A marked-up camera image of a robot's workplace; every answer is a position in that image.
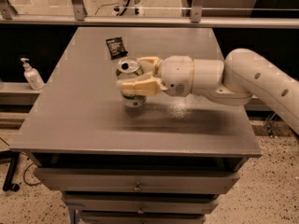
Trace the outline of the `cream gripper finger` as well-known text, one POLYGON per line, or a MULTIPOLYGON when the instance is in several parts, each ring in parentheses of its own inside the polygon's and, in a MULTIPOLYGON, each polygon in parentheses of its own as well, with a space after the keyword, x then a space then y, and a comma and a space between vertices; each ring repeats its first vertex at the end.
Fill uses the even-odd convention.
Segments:
POLYGON ((159 57, 140 57, 138 61, 145 73, 151 72, 153 75, 156 75, 163 60, 159 57))
POLYGON ((143 80, 120 79, 117 87, 126 95, 154 96, 162 91, 161 81, 158 78, 150 77, 143 80))

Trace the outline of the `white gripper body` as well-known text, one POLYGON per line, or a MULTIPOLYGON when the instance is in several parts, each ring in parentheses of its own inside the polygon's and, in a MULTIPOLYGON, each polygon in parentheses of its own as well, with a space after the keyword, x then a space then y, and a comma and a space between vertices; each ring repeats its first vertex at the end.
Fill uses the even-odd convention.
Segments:
POLYGON ((224 62, 171 56, 159 64, 158 78, 163 91, 170 96, 189 94, 208 97, 222 82, 224 62))

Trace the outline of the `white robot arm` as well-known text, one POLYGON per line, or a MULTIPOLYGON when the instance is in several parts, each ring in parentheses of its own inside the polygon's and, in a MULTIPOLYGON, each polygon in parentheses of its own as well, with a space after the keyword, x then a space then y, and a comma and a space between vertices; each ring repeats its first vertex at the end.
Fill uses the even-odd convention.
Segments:
POLYGON ((116 77, 131 107, 160 92, 202 95, 222 105, 246 105, 257 96, 299 133, 299 82, 249 49, 235 49, 222 61, 189 56, 122 58, 116 77))

